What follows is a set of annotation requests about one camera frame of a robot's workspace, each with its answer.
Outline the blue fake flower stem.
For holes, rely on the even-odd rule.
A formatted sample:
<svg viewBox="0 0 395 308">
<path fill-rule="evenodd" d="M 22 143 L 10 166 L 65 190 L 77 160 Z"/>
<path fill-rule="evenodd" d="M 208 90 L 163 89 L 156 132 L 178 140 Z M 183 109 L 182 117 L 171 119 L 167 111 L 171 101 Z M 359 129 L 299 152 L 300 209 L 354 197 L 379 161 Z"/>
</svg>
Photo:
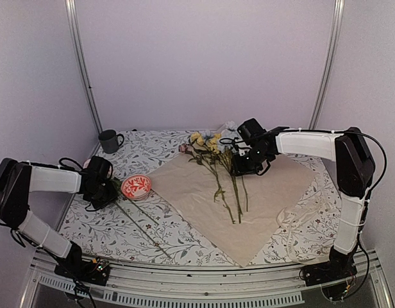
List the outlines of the blue fake flower stem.
<svg viewBox="0 0 395 308">
<path fill-rule="evenodd" d="M 235 154 L 233 149 L 233 142 L 238 139 L 237 126 L 233 121 L 226 122 L 218 131 L 205 131 L 202 133 L 203 143 L 201 144 L 202 149 L 207 149 L 213 151 L 217 158 L 217 170 L 219 172 L 219 178 L 221 181 L 221 171 L 225 171 L 230 179 L 232 187 L 232 196 L 235 199 L 235 204 L 237 208 L 237 219 L 235 219 L 235 224 L 242 223 L 243 211 L 240 202 L 239 188 L 237 184 L 237 177 L 232 175 L 232 156 Z"/>
</svg>

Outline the yellow fake flower stem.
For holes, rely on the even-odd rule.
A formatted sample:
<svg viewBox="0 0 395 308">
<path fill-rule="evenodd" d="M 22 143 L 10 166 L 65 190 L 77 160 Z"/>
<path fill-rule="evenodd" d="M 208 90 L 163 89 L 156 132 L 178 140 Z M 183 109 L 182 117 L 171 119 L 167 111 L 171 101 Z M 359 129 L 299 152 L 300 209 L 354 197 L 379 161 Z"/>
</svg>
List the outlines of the yellow fake flower stem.
<svg viewBox="0 0 395 308">
<path fill-rule="evenodd" d="M 227 189 L 223 184 L 222 172 L 231 184 L 231 195 L 235 201 L 237 215 L 240 219 L 243 215 L 240 202 L 239 185 L 237 175 L 234 174 L 232 158 L 236 154 L 233 142 L 237 136 L 233 130 L 225 129 L 222 132 L 194 132 L 190 135 L 188 142 L 184 144 L 182 153 L 189 155 L 189 161 L 204 167 L 215 180 L 215 192 L 213 201 L 220 203 L 226 209 L 231 222 L 235 223 L 232 208 L 228 202 Z"/>
</svg>

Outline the beige wrapping paper sheet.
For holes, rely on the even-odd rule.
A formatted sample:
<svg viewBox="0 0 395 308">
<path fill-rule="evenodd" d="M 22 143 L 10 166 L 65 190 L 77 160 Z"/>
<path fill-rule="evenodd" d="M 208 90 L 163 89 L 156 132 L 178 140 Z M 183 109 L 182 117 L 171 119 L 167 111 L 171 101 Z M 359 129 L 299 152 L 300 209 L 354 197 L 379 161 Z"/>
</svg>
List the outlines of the beige wrapping paper sheet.
<svg viewBox="0 0 395 308">
<path fill-rule="evenodd" d="M 279 212 L 298 203 L 316 173 L 286 156 L 273 161 L 266 174 L 238 177 L 234 182 L 222 166 L 216 170 L 214 176 L 180 154 L 148 176 L 154 192 L 244 267 L 277 231 Z"/>
</svg>

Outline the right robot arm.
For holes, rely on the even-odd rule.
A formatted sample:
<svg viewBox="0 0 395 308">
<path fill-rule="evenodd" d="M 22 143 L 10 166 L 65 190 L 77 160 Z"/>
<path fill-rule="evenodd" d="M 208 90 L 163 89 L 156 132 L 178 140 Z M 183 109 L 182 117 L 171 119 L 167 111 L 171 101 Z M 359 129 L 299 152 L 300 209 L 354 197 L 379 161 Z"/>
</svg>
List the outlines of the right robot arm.
<svg viewBox="0 0 395 308">
<path fill-rule="evenodd" d="M 306 155 L 335 163 L 341 212 L 337 237 L 330 250 L 335 257 L 323 271 L 330 280 L 347 272 L 349 262 L 345 256 L 357 248 L 373 190 L 375 162 L 364 134 L 356 127 L 323 131 L 279 126 L 267 131 L 252 118 L 237 128 L 237 136 L 228 144 L 236 150 L 232 156 L 232 172 L 236 176 L 262 176 L 278 155 Z"/>
</svg>

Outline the right arm base board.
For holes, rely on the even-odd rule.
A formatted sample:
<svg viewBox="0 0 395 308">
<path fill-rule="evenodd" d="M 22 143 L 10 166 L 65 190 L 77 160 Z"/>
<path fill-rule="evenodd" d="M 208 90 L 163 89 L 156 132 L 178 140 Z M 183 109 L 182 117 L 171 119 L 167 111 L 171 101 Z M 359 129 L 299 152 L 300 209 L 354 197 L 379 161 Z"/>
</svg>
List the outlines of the right arm base board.
<svg viewBox="0 0 395 308">
<path fill-rule="evenodd" d="M 355 282 L 357 269 L 354 264 L 346 266 L 345 269 L 336 268 L 330 262 L 303 266 L 299 271 L 299 277 L 306 286 L 330 284 L 321 288 L 323 296 L 331 301 L 338 302 L 349 295 L 351 287 Z"/>
</svg>

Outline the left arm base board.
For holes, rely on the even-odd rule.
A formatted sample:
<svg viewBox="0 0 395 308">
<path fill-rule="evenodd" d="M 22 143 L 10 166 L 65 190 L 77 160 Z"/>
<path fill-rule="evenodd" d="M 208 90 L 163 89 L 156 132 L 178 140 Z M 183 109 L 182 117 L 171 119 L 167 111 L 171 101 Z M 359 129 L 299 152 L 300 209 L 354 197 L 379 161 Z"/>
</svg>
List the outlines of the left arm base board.
<svg viewBox="0 0 395 308">
<path fill-rule="evenodd" d="M 95 258 L 92 261 L 86 260 L 67 260 L 56 258 L 57 265 L 55 274 L 75 279 L 79 282 L 95 284 L 97 286 L 106 286 L 110 276 L 110 266 L 104 260 Z"/>
</svg>

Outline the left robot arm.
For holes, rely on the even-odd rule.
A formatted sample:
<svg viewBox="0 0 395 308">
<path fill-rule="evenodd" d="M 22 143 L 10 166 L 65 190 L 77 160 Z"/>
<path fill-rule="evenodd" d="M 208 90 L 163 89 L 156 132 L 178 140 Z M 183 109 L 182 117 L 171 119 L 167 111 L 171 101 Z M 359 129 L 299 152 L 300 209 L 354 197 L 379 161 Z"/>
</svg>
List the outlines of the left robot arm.
<svg viewBox="0 0 395 308">
<path fill-rule="evenodd" d="M 90 210 L 97 211 L 118 197 L 112 182 L 113 165 L 93 156 L 85 166 L 40 164 L 4 158 L 0 163 L 0 225 L 31 241 L 52 255 L 73 278 L 83 278 L 88 269 L 81 247 L 60 235 L 35 214 L 31 206 L 40 195 L 44 201 L 62 195 L 79 195 Z"/>
</svg>

